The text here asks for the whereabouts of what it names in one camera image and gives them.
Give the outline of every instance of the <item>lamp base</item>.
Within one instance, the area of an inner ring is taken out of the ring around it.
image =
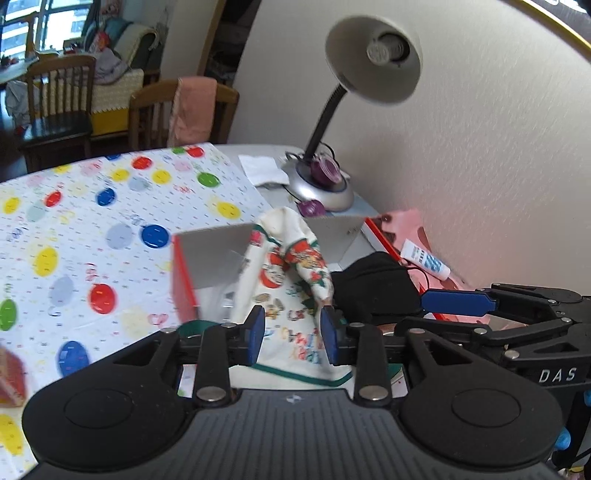
[[[283,170],[290,179],[290,184],[285,188],[298,200],[318,200],[331,212],[342,212],[353,205],[355,195],[345,178],[337,185],[323,187],[312,179],[310,166],[295,158],[288,160],[283,165]]]

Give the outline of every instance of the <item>gold trim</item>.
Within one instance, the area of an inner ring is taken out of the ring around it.
[[[591,44],[570,28],[561,19],[555,17],[543,7],[531,0],[503,0],[505,3],[516,7],[523,13],[530,15],[540,24],[562,38],[566,43],[577,50],[586,60],[591,61]]]

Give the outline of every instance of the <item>open box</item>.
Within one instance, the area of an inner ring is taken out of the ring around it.
[[[318,217],[308,218],[306,223],[316,234],[330,271],[344,270],[356,260],[376,251],[387,252],[400,260],[392,245],[369,218]],[[216,287],[228,282],[229,273],[223,266],[228,263],[229,252],[244,254],[253,227],[253,223],[242,223],[174,236],[172,297],[181,322],[203,319],[200,306],[210,300],[208,297]],[[446,319],[443,315],[434,316]]]

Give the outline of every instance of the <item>toothpaste tube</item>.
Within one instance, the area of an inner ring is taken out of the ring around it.
[[[418,267],[421,267],[426,272],[429,272],[431,275],[433,275],[441,281],[447,280],[451,273],[449,267],[445,265],[441,260],[434,257],[426,250],[417,247],[409,239],[406,239],[404,241],[404,245],[402,245],[402,251],[400,252],[400,256],[403,259],[414,263]]]

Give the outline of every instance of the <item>polka dot tablecloth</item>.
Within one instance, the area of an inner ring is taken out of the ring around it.
[[[178,320],[171,236],[269,204],[211,144],[95,158],[0,184],[0,343],[28,395]],[[0,408],[0,479],[35,460]]]

